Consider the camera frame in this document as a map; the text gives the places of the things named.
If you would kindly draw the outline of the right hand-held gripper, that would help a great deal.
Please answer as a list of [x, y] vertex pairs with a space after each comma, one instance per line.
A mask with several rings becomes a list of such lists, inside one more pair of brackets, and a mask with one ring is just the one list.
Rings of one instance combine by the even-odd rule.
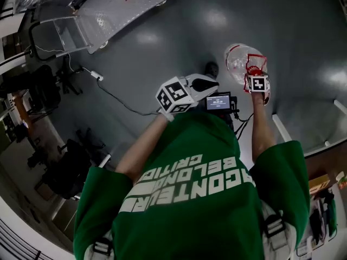
[[268, 75], [249, 75], [248, 90], [250, 93], [262, 94], [264, 105], [267, 105], [271, 97], [271, 85]]

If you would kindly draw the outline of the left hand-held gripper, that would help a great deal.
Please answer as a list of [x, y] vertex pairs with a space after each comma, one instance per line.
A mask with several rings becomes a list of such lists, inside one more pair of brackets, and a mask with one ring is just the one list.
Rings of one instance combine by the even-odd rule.
[[160, 86], [156, 100], [165, 114], [186, 112], [195, 103], [194, 100], [201, 101], [217, 92], [219, 88], [219, 83], [215, 79], [202, 74], [188, 75], [187, 83], [191, 88], [191, 95], [182, 80], [176, 76]]

